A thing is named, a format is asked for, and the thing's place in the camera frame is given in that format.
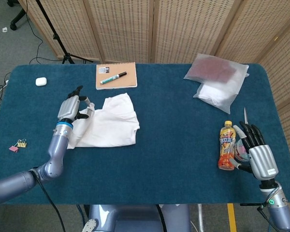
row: robotic arm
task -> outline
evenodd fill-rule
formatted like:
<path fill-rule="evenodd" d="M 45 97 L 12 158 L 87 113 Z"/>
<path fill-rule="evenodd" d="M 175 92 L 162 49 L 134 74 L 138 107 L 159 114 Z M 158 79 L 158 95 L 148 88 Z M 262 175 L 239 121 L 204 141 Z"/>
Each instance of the robotic arm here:
<path fill-rule="evenodd" d="M 261 181 L 260 191 L 266 200 L 258 211 L 267 219 L 262 210 L 264 207 L 268 207 L 272 222 L 276 227 L 274 229 L 290 232 L 290 208 L 280 183 L 274 179 L 278 174 L 278 168 L 272 151 L 269 145 L 265 144 L 263 136 L 256 126 L 250 126 L 244 122 L 240 122 L 240 124 L 245 132 L 237 125 L 234 125 L 234 129 L 248 152 L 250 166 L 242 165 L 234 159 L 230 161 L 237 169 L 253 173 L 255 178 Z"/>
<path fill-rule="evenodd" d="M 63 157 L 73 130 L 72 123 L 77 119 L 89 118 L 92 114 L 91 107 L 88 107 L 87 114 L 79 113 L 80 101 L 85 101 L 88 106 L 92 104 L 87 97 L 79 96 L 82 87 L 79 86 L 75 91 L 70 93 L 61 104 L 58 113 L 59 122 L 53 130 L 53 137 L 48 149 L 50 160 L 40 167 L 0 180 L 0 203 L 31 190 L 36 185 L 37 179 L 41 183 L 44 183 L 62 174 Z"/>

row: bottle cap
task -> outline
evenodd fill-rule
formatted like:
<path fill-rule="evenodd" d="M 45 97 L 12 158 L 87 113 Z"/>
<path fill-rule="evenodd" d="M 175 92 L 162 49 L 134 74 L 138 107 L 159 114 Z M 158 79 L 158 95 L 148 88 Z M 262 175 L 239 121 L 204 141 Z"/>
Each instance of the bottle cap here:
<path fill-rule="evenodd" d="M 225 127 L 226 127 L 226 126 L 232 126 L 232 122 L 231 122 L 231 121 L 225 121 L 225 122 L 224 122 L 224 125 L 225 125 Z"/>

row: table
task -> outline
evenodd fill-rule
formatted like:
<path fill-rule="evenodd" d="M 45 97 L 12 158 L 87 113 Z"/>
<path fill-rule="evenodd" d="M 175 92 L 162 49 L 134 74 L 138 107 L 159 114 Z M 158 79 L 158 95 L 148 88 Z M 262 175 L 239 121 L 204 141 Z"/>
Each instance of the table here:
<path fill-rule="evenodd" d="M 193 99 L 199 83 L 184 80 L 189 64 L 137 64 L 137 88 L 96 90 L 96 65 L 24 65 L 11 74 L 0 108 L 0 178 L 48 160 L 57 114 L 67 94 L 82 94 L 101 109 L 104 99 L 127 92 L 140 122 L 136 144 L 76 148 L 64 158 L 64 173 L 45 184 L 57 204 L 253 203 L 264 198 L 259 181 L 239 171 L 218 169 L 219 130 L 225 120 L 248 120 L 273 150 L 280 181 L 290 201 L 290 153 L 265 70 L 250 64 L 250 76 L 231 106 L 231 115 Z M 44 87 L 35 86 L 46 77 Z M 18 139 L 27 148 L 8 148 Z M 39 187 L 10 204 L 48 203 Z"/>

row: notebook cover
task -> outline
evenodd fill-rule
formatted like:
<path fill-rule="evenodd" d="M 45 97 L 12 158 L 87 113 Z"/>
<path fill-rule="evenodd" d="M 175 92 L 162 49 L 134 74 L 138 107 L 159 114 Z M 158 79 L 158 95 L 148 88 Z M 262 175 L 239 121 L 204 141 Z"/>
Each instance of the notebook cover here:
<path fill-rule="evenodd" d="M 123 72 L 127 72 L 127 75 L 122 76 L 116 80 L 110 81 L 104 85 L 100 84 L 100 81 Z M 129 87 L 137 87 L 135 62 L 97 65 L 96 89 L 129 88 Z"/>

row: plastic bag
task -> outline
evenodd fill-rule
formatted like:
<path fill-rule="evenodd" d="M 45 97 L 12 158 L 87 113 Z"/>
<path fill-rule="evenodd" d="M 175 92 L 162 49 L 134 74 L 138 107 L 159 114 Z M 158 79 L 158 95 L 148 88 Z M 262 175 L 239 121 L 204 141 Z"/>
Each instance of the plastic bag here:
<path fill-rule="evenodd" d="M 198 54 L 184 79 L 238 94 L 249 66 L 218 57 Z"/>
<path fill-rule="evenodd" d="M 235 93 L 227 92 L 212 86 L 201 84 L 197 90 L 197 93 L 193 97 L 199 98 L 203 102 L 206 102 L 230 114 L 230 107 L 236 96 L 237 94 Z"/>

